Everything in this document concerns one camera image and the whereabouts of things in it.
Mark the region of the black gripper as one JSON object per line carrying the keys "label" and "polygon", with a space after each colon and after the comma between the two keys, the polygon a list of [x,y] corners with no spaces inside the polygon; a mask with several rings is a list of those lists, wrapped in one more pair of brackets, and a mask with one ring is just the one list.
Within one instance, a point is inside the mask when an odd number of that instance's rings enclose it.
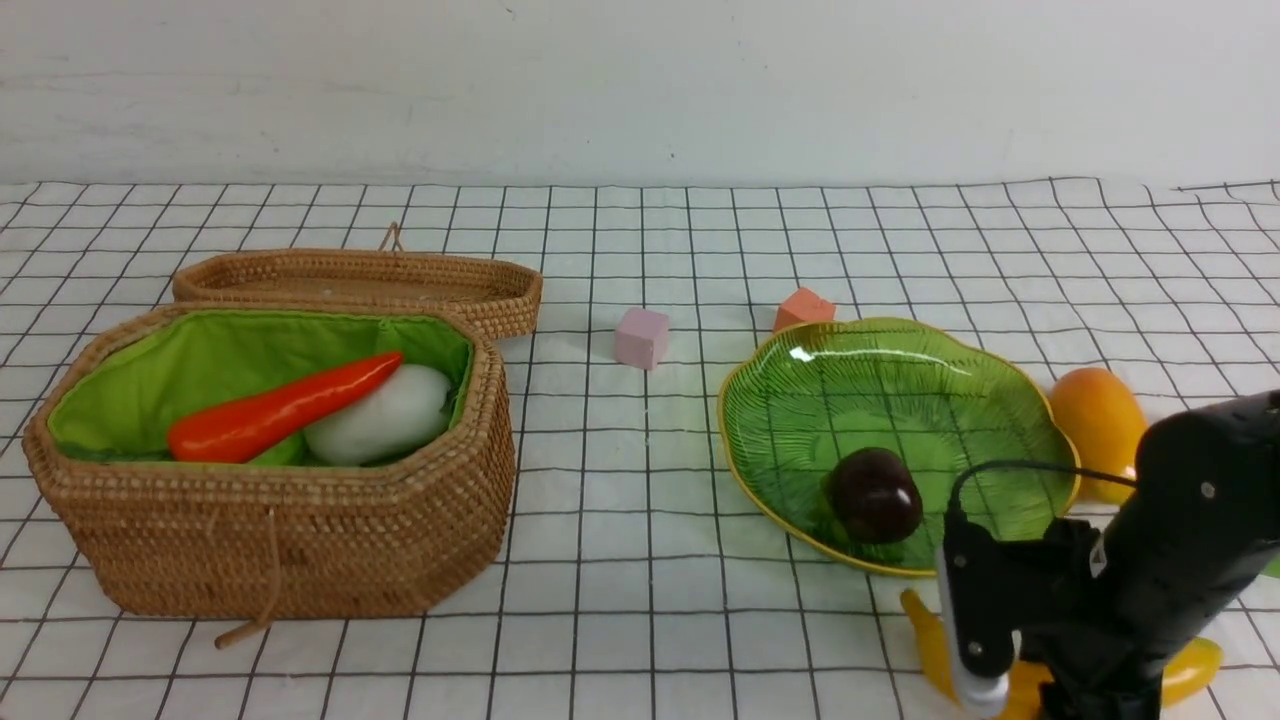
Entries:
{"label": "black gripper", "polygon": [[1024,633],[1024,659],[1044,665],[1041,719],[1158,719],[1164,670],[1175,655],[1172,551],[1167,537],[1108,537],[1055,520],[1043,536],[1065,551],[1051,605]]}

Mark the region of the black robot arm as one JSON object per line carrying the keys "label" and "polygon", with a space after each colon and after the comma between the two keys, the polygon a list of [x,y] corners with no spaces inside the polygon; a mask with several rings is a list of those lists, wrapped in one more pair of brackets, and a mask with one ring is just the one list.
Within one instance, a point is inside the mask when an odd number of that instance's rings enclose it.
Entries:
{"label": "black robot arm", "polygon": [[1157,719],[1174,659],[1277,556],[1277,392],[1156,421],[1065,618],[1032,634],[1043,719]]}

